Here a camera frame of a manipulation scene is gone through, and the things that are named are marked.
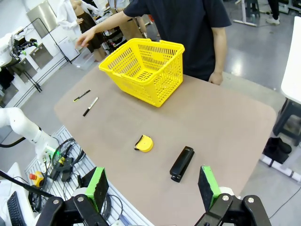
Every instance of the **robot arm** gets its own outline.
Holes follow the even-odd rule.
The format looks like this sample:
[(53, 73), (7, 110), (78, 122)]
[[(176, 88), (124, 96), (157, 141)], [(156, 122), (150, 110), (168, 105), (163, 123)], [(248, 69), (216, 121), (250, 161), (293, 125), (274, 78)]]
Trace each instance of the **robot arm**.
[(43, 162), (44, 158), (49, 159), (49, 149), (55, 149), (58, 146), (57, 141), (30, 121), (20, 108), (0, 109), (0, 128), (3, 126), (11, 126), (15, 133), (34, 144), (37, 159), (40, 162)]
[(24, 54), (24, 50), (28, 47), (37, 46), (37, 40), (30, 39), (26, 41), (22, 35), (23, 32), (24, 29), (19, 27), (12, 33), (8, 33), (0, 38), (0, 72), (1, 67), (9, 67), (16, 64), (8, 65), (12, 60), (12, 53), (19, 56), (22, 53)]

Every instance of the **black bracket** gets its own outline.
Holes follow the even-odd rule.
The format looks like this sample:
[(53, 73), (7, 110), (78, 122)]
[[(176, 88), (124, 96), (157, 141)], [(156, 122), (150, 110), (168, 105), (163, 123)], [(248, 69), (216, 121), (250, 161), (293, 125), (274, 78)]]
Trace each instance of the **black bracket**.
[(109, 226), (84, 194), (71, 197), (65, 202), (61, 197), (50, 197), (36, 226), (72, 226), (79, 223), (86, 226)]
[(256, 195), (248, 195), (243, 200), (229, 194), (219, 195), (195, 226), (220, 226), (223, 223), (236, 226), (271, 226), (263, 204)]

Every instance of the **hand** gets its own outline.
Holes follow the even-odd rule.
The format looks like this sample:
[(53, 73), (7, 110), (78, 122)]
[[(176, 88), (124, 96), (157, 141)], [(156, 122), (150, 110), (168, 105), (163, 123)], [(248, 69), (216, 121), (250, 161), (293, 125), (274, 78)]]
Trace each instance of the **hand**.
[(83, 19), (83, 18), (76, 19), (76, 22), (77, 22), (77, 24), (81, 24), (83, 21), (84, 21), (84, 19)]
[(95, 30), (92, 27), (91, 29), (87, 30), (85, 33), (83, 33), (79, 39), (76, 42), (76, 46), (82, 46), (82, 47), (87, 47), (88, 42), (93, 39), (95, 35)]
[(210, 78), (209, 78), (208, 82), (219, 86), (222, 83), (222, 80), (223, 80), (222, 73), (213, 72), (210, 75)]

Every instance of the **black t-shirt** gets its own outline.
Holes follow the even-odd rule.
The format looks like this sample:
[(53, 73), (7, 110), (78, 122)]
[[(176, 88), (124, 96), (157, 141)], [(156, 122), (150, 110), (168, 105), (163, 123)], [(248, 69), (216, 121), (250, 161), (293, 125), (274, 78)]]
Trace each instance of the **black t-shirt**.
[(206, 81), (215, 67), (211, 28), (231, 25), (222, 0), (133, 0), (124, 13), (151, 14), (163, 40), (184, 45), (184, 74)]

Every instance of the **plastic shopping basket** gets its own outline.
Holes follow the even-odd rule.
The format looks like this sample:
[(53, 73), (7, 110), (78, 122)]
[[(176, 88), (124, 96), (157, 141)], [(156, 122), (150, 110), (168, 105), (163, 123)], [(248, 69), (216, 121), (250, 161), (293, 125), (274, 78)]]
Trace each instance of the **plastic shopping basket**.
[(160, 107), (183, 82), (182, 44), (131, 39), (100, 65), (118, 87)]

